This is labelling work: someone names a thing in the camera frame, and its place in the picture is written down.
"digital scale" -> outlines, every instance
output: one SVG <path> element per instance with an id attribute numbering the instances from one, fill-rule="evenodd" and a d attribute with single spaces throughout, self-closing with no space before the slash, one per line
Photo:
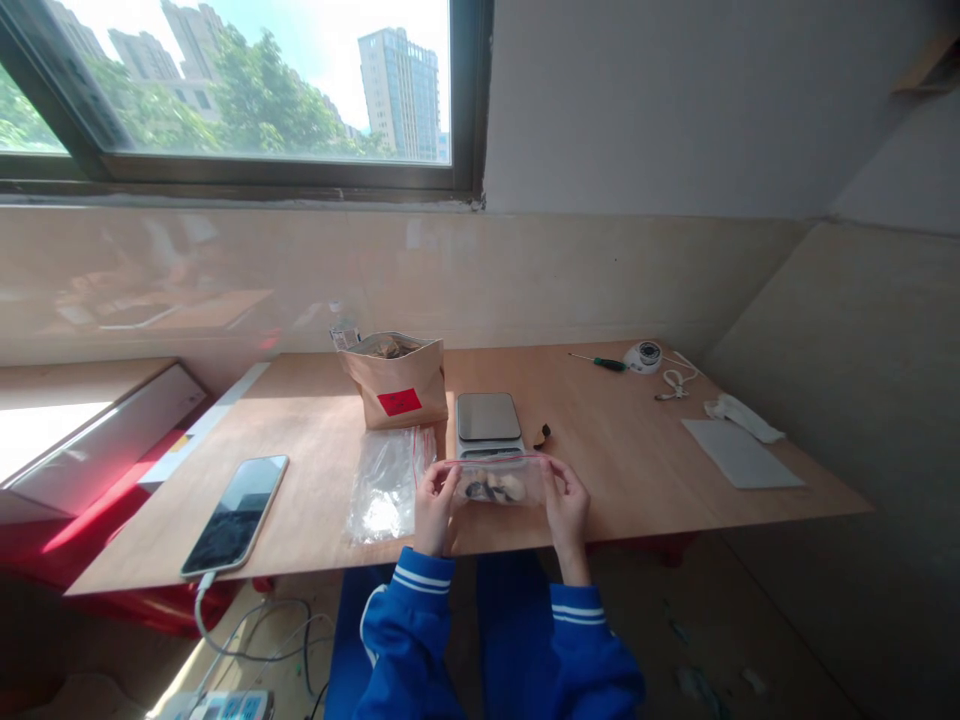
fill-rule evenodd
<path id="1" fill-rule="evenodd" d="M 272 717 L 273 693 L 250 690 L 210 692 L 200 702 L 196 693 L 177 693 L 167 700 L 157 720 L 271 720 Z"/>
<path id="2" fill-rule="evenodd" d="M 457 398 L 458 460 L 525 453 L 510 393 L 464 393 Z"/>

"smartphone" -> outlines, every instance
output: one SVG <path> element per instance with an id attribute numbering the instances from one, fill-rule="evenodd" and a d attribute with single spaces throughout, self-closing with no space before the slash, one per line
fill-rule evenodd
<path id="1" fill-rule="evenodd" d="M 286 455 L 274 455 L 237 468 L 180 570 L 183 577 L 235 570 L 247 561 L 289 462 Z"/>

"power strip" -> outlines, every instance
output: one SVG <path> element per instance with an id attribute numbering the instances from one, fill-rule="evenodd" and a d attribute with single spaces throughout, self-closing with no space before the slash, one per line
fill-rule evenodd
<path id="1" fill-rule="evenodd" d="M 211 692 L 194 707 L 196 693 L 177 693 L 163 706 L 157 720 L 271 720 L 273 693 Z"/>

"kitchen scale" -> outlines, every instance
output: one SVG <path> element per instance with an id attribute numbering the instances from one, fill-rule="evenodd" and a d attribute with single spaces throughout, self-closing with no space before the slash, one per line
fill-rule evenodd
<path id="1" fill-rule="evenodd" d="M 520 419 L 510 393 L 464 393 L 457 398 L 457 459 L 523 455 Z"/>

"red label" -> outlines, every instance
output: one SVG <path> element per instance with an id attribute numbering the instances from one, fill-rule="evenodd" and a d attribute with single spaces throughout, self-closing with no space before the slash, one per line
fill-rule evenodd
<path id="1" fill-rule="evenodd" d="M 383 405 L 383 411 L 388 417 L 403 415 L 405 412 L 413 412 L 423 407 L 420 404 L 420 398 L 417 397 L 417 391 L 413 388 L 401 390 L 398 393 L 377 395 L 377 400 Z"/>

